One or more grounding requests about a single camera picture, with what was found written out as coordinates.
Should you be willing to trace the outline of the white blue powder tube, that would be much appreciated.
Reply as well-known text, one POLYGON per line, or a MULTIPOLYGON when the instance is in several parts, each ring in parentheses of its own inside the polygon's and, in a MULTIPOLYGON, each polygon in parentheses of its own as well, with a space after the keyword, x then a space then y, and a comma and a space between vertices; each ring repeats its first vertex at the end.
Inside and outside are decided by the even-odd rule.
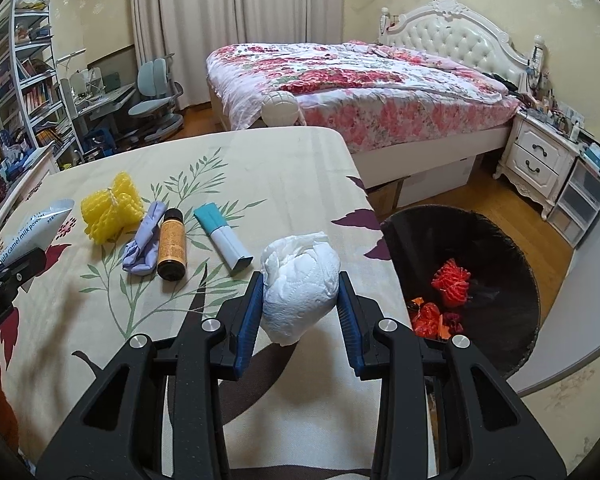
POLYGON ((45 252, 69 217, 73 206, 74 200, 56 200, 46 209, 31 216, 6 245, 0 255, 0 263, 8 266, 36 248, 45 252))

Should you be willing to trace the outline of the white paper ball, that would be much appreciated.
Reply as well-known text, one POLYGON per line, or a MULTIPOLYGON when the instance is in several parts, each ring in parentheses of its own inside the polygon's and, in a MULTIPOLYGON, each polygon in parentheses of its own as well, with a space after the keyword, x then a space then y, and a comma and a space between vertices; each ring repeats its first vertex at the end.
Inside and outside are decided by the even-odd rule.
POLYGON ((264 248, 261 326, 274 344, 295 344, 335 307, 340 270, 324 232, 286 236, 264 248))

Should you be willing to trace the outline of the red plastic bag ball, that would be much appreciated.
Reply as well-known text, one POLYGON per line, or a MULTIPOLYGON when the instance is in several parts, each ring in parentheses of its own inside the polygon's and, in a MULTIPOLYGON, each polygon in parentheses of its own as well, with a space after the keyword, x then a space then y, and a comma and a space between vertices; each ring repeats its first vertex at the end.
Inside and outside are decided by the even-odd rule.
POLYGON ((422 338, 449 340, 452 337, 451 319, 436 304, 417 297, 408 306, 412 330, 422 338))

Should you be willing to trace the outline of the amber bottle black cap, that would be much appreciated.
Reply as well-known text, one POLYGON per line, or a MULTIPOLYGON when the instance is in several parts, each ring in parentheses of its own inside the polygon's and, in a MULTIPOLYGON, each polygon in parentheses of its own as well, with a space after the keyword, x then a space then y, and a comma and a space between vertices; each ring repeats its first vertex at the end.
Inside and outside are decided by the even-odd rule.
POLYGON ((178 282, 186 273, 184 217, 178 208, 167 209, 159 234, 157 273, 165 281, 178 282))

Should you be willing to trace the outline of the red foam net bundle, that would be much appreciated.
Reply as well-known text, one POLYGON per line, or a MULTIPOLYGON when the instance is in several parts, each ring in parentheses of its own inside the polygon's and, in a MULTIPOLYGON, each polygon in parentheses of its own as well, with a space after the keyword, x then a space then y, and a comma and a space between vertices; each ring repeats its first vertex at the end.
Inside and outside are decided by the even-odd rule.
POLYGON ((431 280, 431 286, 440 294, 447 308, 463 307, 468 301, 470 272, 449 259, 431 280))

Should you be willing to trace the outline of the teal white packet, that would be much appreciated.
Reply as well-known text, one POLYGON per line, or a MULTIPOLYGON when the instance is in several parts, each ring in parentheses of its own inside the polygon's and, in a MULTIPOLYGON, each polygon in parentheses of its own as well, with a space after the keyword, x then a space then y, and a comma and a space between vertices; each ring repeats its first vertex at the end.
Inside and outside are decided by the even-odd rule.
POLYGON ((194 210, 194 217, 211 238, 212 244, 230 270, 236 274, 246 270, 252 263, 253 255, 228 225, 222 212, 215 203, 204 204, 194 210))

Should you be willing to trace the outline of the black lined trash bin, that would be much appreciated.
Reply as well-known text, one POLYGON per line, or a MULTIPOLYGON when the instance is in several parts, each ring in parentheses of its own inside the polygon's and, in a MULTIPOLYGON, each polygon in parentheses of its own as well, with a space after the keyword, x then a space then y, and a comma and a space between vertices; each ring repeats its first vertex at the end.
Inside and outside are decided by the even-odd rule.
POLYGON ((381 223, 407 303, 417 297, 462 316, 463 335, 509 378, 528 361, 540 329, 540 294, 524 253, 495 223, 473 211, 422 205, 381 223), (468 301, 447 308, 431 286, 449 259, 470 272, 468 301))

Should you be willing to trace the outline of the yellow foam net bundle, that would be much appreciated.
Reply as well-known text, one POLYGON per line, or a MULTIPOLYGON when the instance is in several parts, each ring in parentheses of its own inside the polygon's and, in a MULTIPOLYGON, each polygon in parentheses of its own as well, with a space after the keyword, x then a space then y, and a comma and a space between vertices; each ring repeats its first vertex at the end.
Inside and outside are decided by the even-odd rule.
POLYGON ((96 245, 112 240, 123 228, 139 224, 144 206, 127 172, 119 172, 109 188, 87 196, 81 202, 85 234, 96 245))

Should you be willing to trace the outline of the lavender crumpled cloth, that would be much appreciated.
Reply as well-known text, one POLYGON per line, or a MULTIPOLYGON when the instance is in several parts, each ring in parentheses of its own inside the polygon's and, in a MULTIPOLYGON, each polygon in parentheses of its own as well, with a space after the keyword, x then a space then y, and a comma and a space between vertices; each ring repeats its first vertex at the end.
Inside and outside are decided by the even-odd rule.
POLYGON ((153 202, 140 222, 134 237, 125 245, 122 257, 124 272, 146 276, 155 271, 158 261, 159 222, 166 212, 166 204, 153 202))

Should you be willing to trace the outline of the study desk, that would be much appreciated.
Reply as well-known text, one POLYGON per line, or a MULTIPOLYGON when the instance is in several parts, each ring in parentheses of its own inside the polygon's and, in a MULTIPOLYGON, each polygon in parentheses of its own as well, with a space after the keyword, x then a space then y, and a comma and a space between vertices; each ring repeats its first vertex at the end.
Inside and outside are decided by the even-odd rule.
POLYGON ((61 74, 60 95, 82 155, 92 149, 92 142, 87 140, 92 130, 107 129, 113 136, 118 134, 116 114, 135 96, 133 79, 137 69, 131 49, 125 48, 72 70, 70 64, 85 53, 85 49, 77 50, 56 62, 61 74))

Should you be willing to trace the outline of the bed with floral quilt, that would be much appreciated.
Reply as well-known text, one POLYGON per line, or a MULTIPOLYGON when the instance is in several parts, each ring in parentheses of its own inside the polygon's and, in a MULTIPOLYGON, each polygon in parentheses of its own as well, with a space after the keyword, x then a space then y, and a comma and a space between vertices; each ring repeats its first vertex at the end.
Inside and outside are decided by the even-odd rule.
POLYGON ((367 186, 497 150, 520 102, 497 79, 404 47, 231 44, 207 58, 211 102, 228 130, 266 126, 263 98, 293 94, 306 126, 339 133, 367 186))

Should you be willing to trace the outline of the white round bedpost knob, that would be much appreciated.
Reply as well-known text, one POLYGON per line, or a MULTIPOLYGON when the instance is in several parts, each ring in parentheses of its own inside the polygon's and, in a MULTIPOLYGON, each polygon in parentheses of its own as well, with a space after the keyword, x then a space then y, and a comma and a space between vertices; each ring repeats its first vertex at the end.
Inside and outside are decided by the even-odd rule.
POLYGON ((273 91, 263 98, 261 119, 268 127, 306 125, 296 97, 288 91, 273 91))

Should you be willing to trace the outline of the blue grey desk chair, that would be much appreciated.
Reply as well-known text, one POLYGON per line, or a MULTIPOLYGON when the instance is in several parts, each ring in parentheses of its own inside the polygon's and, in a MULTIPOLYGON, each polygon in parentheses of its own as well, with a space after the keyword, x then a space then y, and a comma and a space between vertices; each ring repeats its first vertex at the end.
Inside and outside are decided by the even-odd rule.
POLYGON ((166 140, 184 125, 184 118, 175 111, 182 85, 173 79, 171 67, 174 54, 145 62, 138 70, 136 88, 140 102, 128 110, 132 119, 143 123, 129 134, 132 145, 166 140))

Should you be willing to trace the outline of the white nightstand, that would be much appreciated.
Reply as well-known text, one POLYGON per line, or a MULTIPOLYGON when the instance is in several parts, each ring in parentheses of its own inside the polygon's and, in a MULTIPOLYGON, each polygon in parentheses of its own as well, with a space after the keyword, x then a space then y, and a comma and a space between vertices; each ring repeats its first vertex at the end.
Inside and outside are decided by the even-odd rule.
POLYGON ((519 195, 542 208, 546 220, 579 154, 577 144, 520 108, 493 179, 506 177, 519 195))

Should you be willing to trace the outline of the white tufted headboard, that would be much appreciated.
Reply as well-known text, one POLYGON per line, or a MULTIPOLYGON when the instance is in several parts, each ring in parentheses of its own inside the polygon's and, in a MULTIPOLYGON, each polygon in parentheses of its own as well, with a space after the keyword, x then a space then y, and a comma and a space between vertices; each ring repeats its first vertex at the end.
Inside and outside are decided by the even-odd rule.
POLYGON ((431 0, 402 14, 382 8, 378 41, 450 58, 512 84, 524 79, 535 84, 544 68, 541 36, 534 37, 531 53, 524 56, 514 48, 508 32, 457 0, 431 0))

